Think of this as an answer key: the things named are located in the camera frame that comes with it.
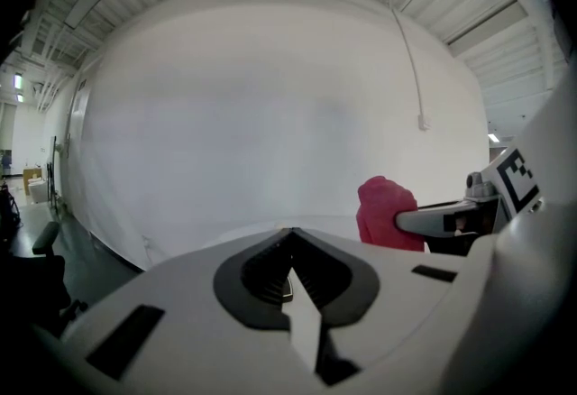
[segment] red towel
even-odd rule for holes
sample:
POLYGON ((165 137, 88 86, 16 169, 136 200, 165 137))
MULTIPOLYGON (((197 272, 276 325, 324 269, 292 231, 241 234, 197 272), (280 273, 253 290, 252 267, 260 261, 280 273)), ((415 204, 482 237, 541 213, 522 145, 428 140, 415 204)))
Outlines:
POLYGON ((425 250, 422 235, 403 232, 395 226, 396 214, 417 210, 417 201, 410 191, 378 176, 359 187, 359 199, 357 225, 363 243, 406 251, 425 250))

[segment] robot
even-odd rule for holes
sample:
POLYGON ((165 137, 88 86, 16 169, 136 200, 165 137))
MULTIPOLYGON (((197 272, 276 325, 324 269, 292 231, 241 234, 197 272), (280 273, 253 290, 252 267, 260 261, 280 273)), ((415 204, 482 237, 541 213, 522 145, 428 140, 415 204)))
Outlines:
POLYGON ((39 337, 94 393, 468 393, 505 374, 554 319, 577 259, 577 60, 462 201, 397 215, 466 257, 290 227, 185 254, 39 337), (293 345, 291 272, 318 320, 293 345))

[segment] floor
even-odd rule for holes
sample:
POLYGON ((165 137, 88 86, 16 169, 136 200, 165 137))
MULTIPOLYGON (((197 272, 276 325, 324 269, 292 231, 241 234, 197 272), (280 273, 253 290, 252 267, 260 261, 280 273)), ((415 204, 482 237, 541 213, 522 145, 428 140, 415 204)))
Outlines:
MULTIPOLYGON (((48 203, 21 206, 22 226, 13 239, 10 252, 33 257, 32 246, 44 226, 54 220, 48 203)), ((66 261, 64 284, 72 299, 89 306, 124 285, 138 272, 117 259, 100 242, 92 238, 73 216, 60 219, 60 234, 53 250, 66 261)))

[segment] black chair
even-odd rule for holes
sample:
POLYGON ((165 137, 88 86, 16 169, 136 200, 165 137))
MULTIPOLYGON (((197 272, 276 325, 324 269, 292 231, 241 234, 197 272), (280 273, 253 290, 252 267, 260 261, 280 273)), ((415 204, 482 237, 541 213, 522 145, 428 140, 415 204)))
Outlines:
POLYGON ((5 291, 14 313, 56 337, 76 318, 77 310, 87 309, 86 303, 70 299, 63 281, 64 258, 52 251, 59 229, 57 222, 49 222, 34 243, 32 252, 44 257, 7 255, 2 268, 5 291))

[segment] white backdrop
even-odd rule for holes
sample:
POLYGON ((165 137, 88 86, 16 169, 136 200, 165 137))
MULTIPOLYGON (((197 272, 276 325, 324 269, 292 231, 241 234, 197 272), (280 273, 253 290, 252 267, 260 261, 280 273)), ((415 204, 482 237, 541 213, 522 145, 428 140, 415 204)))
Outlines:
POLYGON ((461 197, 467 173, 488 163, 479 85, 433 36, 401 22, 427 132, 400 31, 375 1, 151 9, 113 35, 88 81, 80 165, 68 175, 85 199, 73 211, 148 268, 246 225, 351 217, 357 188, 378 174, 421 205, 461 197))

